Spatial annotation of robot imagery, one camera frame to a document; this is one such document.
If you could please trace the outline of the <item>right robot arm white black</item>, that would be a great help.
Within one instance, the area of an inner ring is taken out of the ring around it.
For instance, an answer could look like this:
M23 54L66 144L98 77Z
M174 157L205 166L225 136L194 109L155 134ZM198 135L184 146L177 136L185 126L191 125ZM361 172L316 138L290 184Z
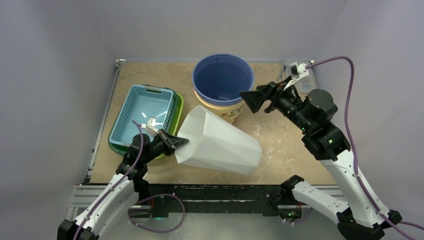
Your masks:
M281 184L280 200L309 205L332 220L347 240L379 240L385 229L402 221L400 213L378 201L369 183L360 179L353 148L331 121L338 108L327 91L314 89L301 99L294 86L270 82L241 92L240 97L252 113L270 101L266 113L278 110L297 126L305 148L335 179L344 196L339 200L294 175Z

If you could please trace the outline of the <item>cream printed bucket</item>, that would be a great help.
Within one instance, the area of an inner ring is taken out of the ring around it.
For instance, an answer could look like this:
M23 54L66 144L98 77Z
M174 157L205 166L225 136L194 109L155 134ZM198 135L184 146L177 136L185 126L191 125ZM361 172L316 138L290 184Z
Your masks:
M211 111L212 113L232 125L235 125L240 120L241 113L244 111L244 108L246 106L243 100L239 103L230 106L217 106L201 99L200 95L195 90L194 94L204 108Z

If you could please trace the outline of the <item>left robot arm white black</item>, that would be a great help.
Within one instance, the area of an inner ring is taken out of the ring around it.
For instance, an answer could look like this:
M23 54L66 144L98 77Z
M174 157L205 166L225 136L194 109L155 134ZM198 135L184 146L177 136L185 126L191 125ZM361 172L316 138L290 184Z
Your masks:
M98 240L103 237L130 207L142 205L153 197L144 180L147 164L164 154L173 155L189 140L171 135L163 129L150 139L145 133L132 138L115 175L90 206L73 220L65 219L58 227L58 240Z

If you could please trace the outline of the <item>lime green tray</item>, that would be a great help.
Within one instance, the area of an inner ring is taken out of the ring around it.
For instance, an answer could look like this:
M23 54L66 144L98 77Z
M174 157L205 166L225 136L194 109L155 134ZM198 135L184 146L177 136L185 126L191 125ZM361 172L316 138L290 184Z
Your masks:
M160 116L165 115L165 119L163 122L155 122L152 126L155 129L155 131L159 130L160 127L166 127L163 129L164 132L167 132L167 136L170 135L176 136L177 128L181 119L183 106L184 106L184 99L175 91L172 91L171 89L156 89L153 91L156 95L156 98L165 100L165 112L159 114L155 117L156 120L159 119Z

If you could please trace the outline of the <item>white octagonal large container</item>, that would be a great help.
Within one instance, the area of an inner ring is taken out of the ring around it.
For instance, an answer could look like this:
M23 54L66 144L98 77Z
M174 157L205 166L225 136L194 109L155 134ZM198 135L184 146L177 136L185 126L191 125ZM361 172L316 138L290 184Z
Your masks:
M201 105L187 114L177 135L189 140L175 152L179 164L243 175L259 166L259 141Z

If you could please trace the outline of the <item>blue round bucket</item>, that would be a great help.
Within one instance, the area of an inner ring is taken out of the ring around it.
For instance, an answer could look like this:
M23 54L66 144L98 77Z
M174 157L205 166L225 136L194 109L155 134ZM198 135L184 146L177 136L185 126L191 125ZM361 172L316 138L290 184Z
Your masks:
M200 99L219 107L241 102L240 93L250 91L254 83L251 66L232 54L207 56L192 71L192 84Z

